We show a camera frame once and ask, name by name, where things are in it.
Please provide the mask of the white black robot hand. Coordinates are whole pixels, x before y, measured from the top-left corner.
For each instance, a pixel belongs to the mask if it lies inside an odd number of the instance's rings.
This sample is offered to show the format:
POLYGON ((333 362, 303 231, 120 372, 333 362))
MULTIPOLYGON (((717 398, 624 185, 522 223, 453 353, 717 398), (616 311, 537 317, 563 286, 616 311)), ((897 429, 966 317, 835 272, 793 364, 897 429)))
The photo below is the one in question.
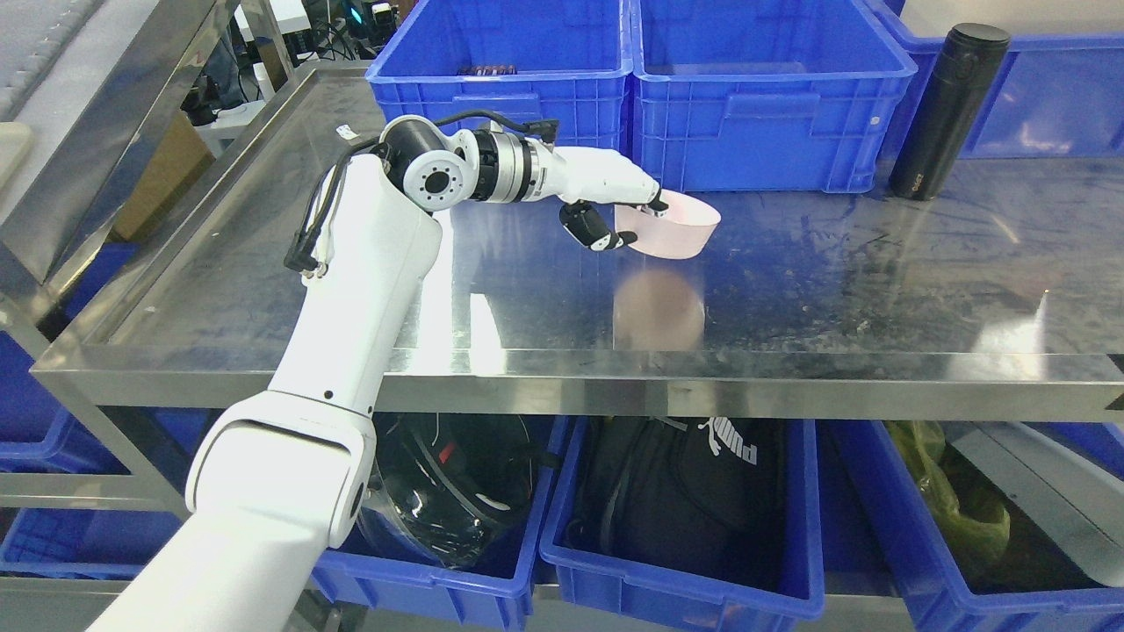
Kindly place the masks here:
POLYGON ((559 224, 584 249, 625 249, 638 237, 609 229, 595 205, 629 205, 661 217, 669 205, 654 177, 615 148, 555 147, 537 155, 531 168, 527 204, 554 197, 562 201, 559 224))

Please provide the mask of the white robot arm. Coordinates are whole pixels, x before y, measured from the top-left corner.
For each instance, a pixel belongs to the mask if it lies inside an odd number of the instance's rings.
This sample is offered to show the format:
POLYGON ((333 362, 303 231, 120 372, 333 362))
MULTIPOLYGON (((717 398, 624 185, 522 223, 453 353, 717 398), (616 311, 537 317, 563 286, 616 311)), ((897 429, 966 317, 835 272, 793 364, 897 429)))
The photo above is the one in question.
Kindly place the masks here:
POLYGON ((285 258, 306 295, 277 371, 214 422, 185 477, 189 520, 92 631, 285 628, 321 552, 355 523, 378 391, 439 253, 434 213, 497 165, 481 135, 408 115, 326 172, 285 258))

